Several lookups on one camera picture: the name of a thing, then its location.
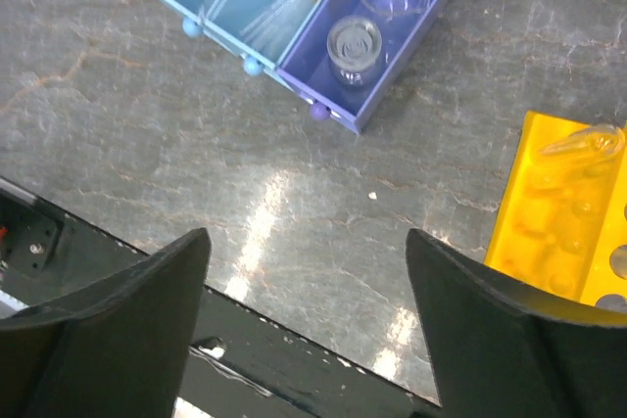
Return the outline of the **clear glass test tube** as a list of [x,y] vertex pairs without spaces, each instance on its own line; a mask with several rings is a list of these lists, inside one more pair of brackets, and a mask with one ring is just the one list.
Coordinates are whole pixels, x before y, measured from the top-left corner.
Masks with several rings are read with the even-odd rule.
[[539,154],[543,157],[605,159],[621,151],[625,142],[625,132],[621,128],[611,124],[597,124],[544,146]]

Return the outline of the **small clear glass vial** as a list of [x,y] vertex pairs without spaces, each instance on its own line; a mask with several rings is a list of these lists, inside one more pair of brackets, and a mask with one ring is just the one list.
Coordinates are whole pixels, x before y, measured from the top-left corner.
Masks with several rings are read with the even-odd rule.
[[347,16],[329,30],[329,67],[345,86],[366,87],[383,67],[383,38],[377,24],[363,16]]

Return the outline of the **blue three-compartment drawer box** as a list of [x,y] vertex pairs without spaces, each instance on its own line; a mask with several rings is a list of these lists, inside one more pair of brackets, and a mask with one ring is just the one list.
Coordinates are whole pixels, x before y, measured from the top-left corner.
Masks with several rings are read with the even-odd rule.
[[[252,49],[240,31],[273,0],[161,0],[176,11],[192,37],[206,35],[242,60],[251,76],[266,74],[305,100],[313,117],[334,119],[360,132],[400,71],[416,51],[449,0],[430,0],[421,15],[386,20],[361,0],[318,0],[277,61]],[[383,38],[383,67],[366,87],[341,84],[330,70],[326,40],[330,28],[347,16],[363,16],[377,24]]]

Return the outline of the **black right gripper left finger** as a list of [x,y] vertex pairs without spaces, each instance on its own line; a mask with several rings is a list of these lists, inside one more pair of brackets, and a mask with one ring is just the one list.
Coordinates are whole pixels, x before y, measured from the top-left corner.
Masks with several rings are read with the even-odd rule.
[[122,271],[1,321],[4,417],[170,417],[211,240],[194,229]]

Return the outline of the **yellow test tube rack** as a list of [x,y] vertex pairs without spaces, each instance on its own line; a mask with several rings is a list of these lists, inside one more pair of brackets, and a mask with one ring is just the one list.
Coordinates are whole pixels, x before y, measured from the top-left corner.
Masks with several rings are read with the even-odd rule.
[[486,265],[558,297],[626,310],[626,142],[611,158],[543,157],[592,126],[531,111]]

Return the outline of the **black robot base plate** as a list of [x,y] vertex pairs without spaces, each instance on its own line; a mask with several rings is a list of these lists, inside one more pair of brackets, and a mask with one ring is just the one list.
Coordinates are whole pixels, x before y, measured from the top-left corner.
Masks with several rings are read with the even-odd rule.
[[[1,321],[152,254],[1,183]],[[441,408],[205,283],[170,417],[438,417]]]

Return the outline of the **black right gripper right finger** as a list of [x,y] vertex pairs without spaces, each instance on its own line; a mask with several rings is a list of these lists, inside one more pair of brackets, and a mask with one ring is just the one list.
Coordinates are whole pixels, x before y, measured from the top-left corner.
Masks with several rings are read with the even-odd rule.
[[444,416],[625,416],[625,314],[531,287],[420,229],[406,260]]

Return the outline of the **clear plastic dropper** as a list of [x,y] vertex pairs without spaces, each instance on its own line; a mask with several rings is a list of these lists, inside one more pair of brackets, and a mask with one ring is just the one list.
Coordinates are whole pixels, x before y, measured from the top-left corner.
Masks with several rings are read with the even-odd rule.
[[273,0],[241,31],[242,40],[277,61],[318,0]]

